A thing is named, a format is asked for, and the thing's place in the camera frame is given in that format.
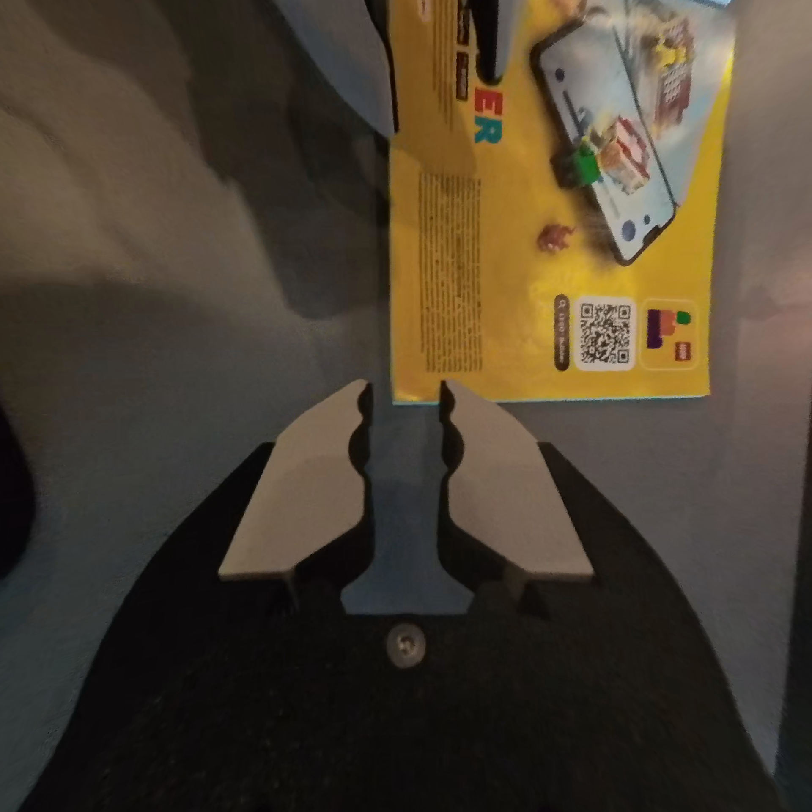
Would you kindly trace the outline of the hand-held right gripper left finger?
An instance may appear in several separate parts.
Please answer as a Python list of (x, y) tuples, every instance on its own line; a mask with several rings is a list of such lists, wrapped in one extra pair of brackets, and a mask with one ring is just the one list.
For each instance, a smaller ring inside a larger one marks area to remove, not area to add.
[(365, 465), (372, 385), (350, 382), (277, 438), (218, 575), (224, 582), (354, 582), (373, 559)]

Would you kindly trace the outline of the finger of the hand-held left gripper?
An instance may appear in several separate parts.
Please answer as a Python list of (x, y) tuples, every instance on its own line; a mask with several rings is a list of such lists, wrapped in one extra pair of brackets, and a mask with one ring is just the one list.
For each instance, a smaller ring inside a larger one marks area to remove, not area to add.
[(487, 85), (496, 86), (508, 66), (519, 23), (519, 3), (463, 1), (462, 6), (471, 17), (477, 76)]
[(339, 96), (379, 135), (398, 131), (387, 2), (273, 1)]

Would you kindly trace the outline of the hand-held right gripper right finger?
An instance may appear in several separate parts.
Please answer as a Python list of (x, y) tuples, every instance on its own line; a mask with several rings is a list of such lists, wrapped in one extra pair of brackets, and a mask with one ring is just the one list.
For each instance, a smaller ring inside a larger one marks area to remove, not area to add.
[(439, 559), (458, 582), (588, 582), (594, 568), (533, 434), (458, 381), (441, 384)]

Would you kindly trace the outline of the white instruction booklet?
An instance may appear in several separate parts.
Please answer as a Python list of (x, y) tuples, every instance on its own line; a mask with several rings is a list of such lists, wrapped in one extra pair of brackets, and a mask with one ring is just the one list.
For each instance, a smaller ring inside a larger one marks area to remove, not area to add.
[(710, 393), (726, 2), (393, 2), (391, 381), (503, 402)]

